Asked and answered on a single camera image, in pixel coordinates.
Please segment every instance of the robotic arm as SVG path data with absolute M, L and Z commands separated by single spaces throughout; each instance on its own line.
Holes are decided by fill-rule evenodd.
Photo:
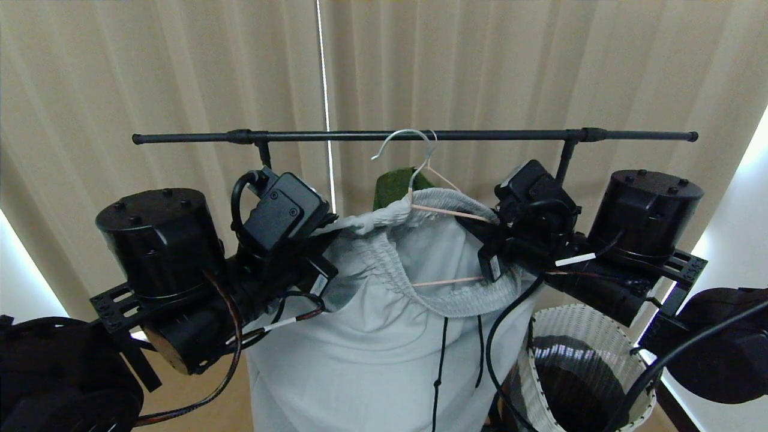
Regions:
M 581 141 L 664 139 L 663 132 L 581 131 Z M 594 131 L 602 132 L 595 137 Z M 573 133 L 579 131 L 567 132 L 572 152 L 579 141 L 574 141 Z M 3 430 L 79 430 L 78 425 L 87 424 L 95 429 L 83 430 L 121 431 L 177 417 L 220 394 L 241 350 L 269 333 L 269 328 L 262 328 L 243 334 L 245 324 L 272 311 L 289 295 L 307 297 L 317 306 L 297 320 L 323 310 L 323 289 L 337 273 L 323 252 L 338 231 L 311 234 L 337 216 L 298 177 L 272 172 L 266 141 L 249 133 L 264 134 L 232 131 L 201 135 L 200 140 L 190 138 L 196 135 L 134 136 L 137 143 L 233 141 L 259 146 L 265 167 L 244 174 L 232 192 L 231 227 L 238 238 L 237 252 L 224 256 L 199 191 L 144 191 L 102 210 L 96 225 L 127 281 L 91 298 L 99 316 L 92 323 L 43 318 L 11 326 L 10 320 L 4 320 L 0 337 Z M 360 140 L 378 139 L 381 133 L 337 134 L 356 134 L 350 139 Z M 694 134 L 689 139 L 695 140 Z M 284 138 L 296 140 L 292 135 Z M 563 138 L 566 149 L 567 138 Z M 570 158 L 566 153 L 556 178 L 537 161 L 530 161 L 496 186 L 500 225 L 458 218 L 484 244 L 478 258 L 486 278 L 498 278 L 499 261 L 520 264 L 552 287 L 627 326 L 651 301 L 660 310 L 640 346 L 659 357 L 711 324 L 755 305 L 768 305 L 768 290 L 721 288 L 694 296 L 678 313 L 707 263 L 675 248 L 703 191 L 668 174 L 617 171 L 590 233 L 574 232 L 581 209 L 561 186 L 562 160 L 567 166 Z M 258 195 L 260 202 L 242 221 L 240 196 L 245 188 Z M 676 282 L 664 304 L 649 297 L 662 277 Z M 291 287 L 299 290 L 289 291 Z M 145 331 L 149 344 L 132 338 L 131 330 L 137 327 Z M 766 327 L 768 313 L 763 308 L 693 345 L 668 364 L 669 370 L 694 393 L 719 402 L 740 403 L 766 394 Z M 148 391 L 161 385 L 141 350 L 158 351 L 183 374 L 202 374 L 223 355 L 235 355 L 222 386 L 206 400 L 139 417 L 143 393 L 126 361 Z

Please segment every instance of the beige curtain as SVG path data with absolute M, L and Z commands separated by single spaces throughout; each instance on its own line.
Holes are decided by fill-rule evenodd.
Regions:
M 612 171 L 646 168 L 707 192 L 699 238 L 768 103 L 768 2 L 355 2 L 322 0 L 334 128 L 698 131 L 696 143 L 578 145 L 565 187 L 591 226 Z M 419 164 L 424 145 L 335 145 L 339 210 L 370 209 L 376 178 Z M 433 166 L 494 204 L 493 186 L 556 142 L 445 143 Z M 542 305 L 565 301 L 550 292 Z
M 104 206 L 196 188 L 231 252 L 231 185 L 261 166 L 252 147 L 138 147 L 131 134 L 325 125 L 313 2 L 3 2 L 0 28 L 0 204 L 74 317 L 124 280 L 94 225 Z M 324 145 L 272 153 L 328 195 Z

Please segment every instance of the drawstring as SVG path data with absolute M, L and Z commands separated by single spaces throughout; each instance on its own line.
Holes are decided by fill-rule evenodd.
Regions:
M 480 387 L 482 381 L 482 369 L 485 366 L 483 360 L 485 359 L 485 340 L 482 336 L 482 318 L 478 315 L 478 334 L 480 335 L 480 373 L 478 374 L 478 380 L 475 382 L 475 388 Z
M 435 432 L 435 426 L 437 424 L 437 400 L 440 384 L 442 384 L 442 362 L 445 359 L 445 338 L 448 334 L 448 318 L 444 318 L 442 322 L 442 346 L 440 347 L 440 365 L 437 370 L 437 380 L 435 380 L 435 403 L 432 405 L 432 432 Z

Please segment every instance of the laundry basket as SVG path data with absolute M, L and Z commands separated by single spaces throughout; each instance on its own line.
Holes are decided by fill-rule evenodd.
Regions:
M 583 304 L 539 311 L 530 333 L 505 384 L 515 407 L 538 432 L 601 432 L 645 370 L 627 335 Z M 643 392 L 619 430 L 639 427 L 655 405 L 655 392 Z

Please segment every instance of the green object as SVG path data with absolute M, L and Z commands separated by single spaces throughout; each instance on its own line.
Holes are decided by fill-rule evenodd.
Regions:
M 391 203 L 401 200 L 408 194 L 408 182 L 411 180 L 414 167 L 400 168 L 394 171 L 382 174 L 376 180 L 376 193 L 373 195 L 373 210 L 379 210 Z M 413 179 L 413 190 L 434 188 L 435 185 L 429 182 L 426 177 L 419 173 Z

